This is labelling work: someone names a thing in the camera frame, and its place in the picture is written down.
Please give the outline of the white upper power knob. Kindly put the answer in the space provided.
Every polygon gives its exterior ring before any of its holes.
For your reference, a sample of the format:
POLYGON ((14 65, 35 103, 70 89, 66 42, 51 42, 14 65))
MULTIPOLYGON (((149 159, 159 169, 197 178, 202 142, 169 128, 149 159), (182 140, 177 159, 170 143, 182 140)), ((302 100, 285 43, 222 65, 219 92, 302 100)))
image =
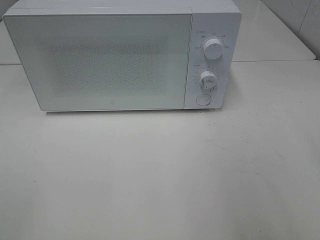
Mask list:
POLYGON ((224 44, 221 39, 213 37, 203 43, 203 53, 208 60, 216 60, 223 54, 224 44))

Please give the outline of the round white door button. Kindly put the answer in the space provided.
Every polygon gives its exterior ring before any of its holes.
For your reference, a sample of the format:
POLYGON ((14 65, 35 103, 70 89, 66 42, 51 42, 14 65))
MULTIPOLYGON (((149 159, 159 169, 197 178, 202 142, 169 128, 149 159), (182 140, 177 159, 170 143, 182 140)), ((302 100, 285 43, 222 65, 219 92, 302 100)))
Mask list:
POLYGON ((211 103, 211 96, 209 94, 201 94, 196 97, 196 103, 199 106, 207 106, 211 103))

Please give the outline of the white microwave door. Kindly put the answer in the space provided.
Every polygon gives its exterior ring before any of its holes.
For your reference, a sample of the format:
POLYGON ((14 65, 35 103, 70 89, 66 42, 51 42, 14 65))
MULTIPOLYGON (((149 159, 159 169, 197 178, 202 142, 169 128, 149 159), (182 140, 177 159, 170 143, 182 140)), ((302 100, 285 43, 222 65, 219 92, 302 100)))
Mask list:
POLYGON ((184 107, 190 14, 4 18, 41 110, 184 107))

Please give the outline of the white microwave oven body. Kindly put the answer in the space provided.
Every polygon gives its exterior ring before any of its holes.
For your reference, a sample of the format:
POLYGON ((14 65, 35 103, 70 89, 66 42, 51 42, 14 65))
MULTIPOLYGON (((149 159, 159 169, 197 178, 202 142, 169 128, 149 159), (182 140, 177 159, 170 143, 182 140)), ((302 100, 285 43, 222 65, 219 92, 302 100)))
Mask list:
POLYGON ((242 19, 240 10, 231 0, 19 0, 2 18, 5 23, 6 16, 186 14, 191 16, 191 23, 183 108, 82 111, 218 109, 223 104, 242 19), (204 42, 211 38, 219 38, 224 46, 222 56, 215 60, 207 59, 203 51, 204 42), (211 71, 217 77, 216 86, 210 90, 200 86, 199 76, 205 71, 211 71), (197 96, 202 94, 211 96, 209 105, 196 103, 197 96))

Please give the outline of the white timer knob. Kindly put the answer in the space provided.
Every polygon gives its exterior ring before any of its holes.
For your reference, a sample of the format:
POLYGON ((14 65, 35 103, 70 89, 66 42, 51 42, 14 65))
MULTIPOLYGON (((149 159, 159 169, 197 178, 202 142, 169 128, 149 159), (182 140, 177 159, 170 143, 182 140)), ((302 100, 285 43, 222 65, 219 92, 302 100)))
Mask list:
POLYGON ((211 90, 217 85, 217 77, 212 71, 204 71, 199 75, 199 84, 203 90, 211 90))

